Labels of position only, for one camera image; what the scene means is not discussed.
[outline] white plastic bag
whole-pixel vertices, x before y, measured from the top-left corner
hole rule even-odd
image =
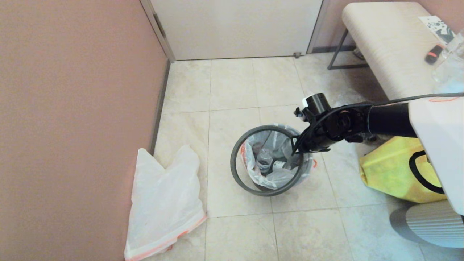
[[[288,125],[274,125],[289,131],[293,135],[300,135],[300,132]],[[256,159],[253,153],[254,150],[259,150],[263,146],[268,146],[267,149],[272,151],[273,158],[286,157],[289,159],[291,157],[291,147],[288,147],[290,144],[288,139],[289,138],[283,133],[276,131],[261,131],[248,137],[241,145],[240,154],[242,156],[243,163],[248,171],[248,175],[255,184],[268,189],[278,189],[287,184],[295,176],[297,168],[292,170],[279,169],[271,172],[267,176],[262,175],[259,167],[256,165]],[[309,176],[312,160],[312,154],[304,154],[303,163],[301,164],[303,174],[296,185]]]
[[[164,169],[145,149],[139,149],[132,189],[124,258],[138,261],[166,248],[206,220],[198,198],[200,160],[188,146],[177,151]]]

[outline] black bag handle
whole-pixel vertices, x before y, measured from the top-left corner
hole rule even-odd
[[[433,185],[432,183],[428,182],[420,173],[419,170],[417,169],[416,166],[416,159],[420,156],[425,155],[425,150],[415,152],[410,158],[409,158],[409,168],[411,169],[412,174],[414,174],[414,177],[416,177],[417,181],[419,181],[424,187],[428,188],[429,190],[439,193],[439,194],[444,194],[445,192],[443,191],[443,188],[437,187]]]

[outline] bench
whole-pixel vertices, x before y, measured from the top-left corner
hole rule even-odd
[[[343,9],[347,30],[339,46],[349,32],[389,99],[432,93],[439,62],[429,65],[424,58],[440,42],[418,19],[429,15],[416,2],[350,3]],[[337,69],[332,64],[329,69]]]

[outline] door frame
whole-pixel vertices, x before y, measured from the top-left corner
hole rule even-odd
[[[319,32],[321,31],[324,17],[327,14],[329,2],[330,2],[329,0],[322,0],[321,8],[319,9],[319,14],[316,19],[316,25],[314,26],[313,35],[311,36],[311,40],[309,41],[308,50],[306,51],[307,54],[312,53],[314,49],[314,45],[316,45],[317,38],[319,36]]]
[[[150,0],[140,0],[140,3],[142,4],[143,10],[145,10],[145,13],[147,14],[147,18],[150,21],[151,27],[158,37],[161,47],[163,48],[163,51],[166,54],[168,60],[171,63],[175,62],[176,59],[174,53],[169,46],[168,39],[166,38],[164,30],[162,29],[163,27],[160,23],[160,20],[156,19],[157,14],[153,8],[153,5],[151,4]]]

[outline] baseboard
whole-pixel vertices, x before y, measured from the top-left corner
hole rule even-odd
[[[356,48],[356,46],[342,46],[340,48],[341,52],[352,51]],[[336,46],[323,46],[323,47],[314,47],[312,53],[320,53],[320,52],[335,52],[337,50]]]
[[[156,138],[158,137],[158,130],[160,129],[161,113],[163,111],[164,95],[166,94],[170,68],[171,62],[168,60],[168,63],[166,64],[166,70],[164,71],[163,85],[161,86],[160,95],[158,96],[158,105],[156,106],[155,125],[153,127],[153,137],[151,138],[151,146],[149,151],[152,156],[155,154]]]

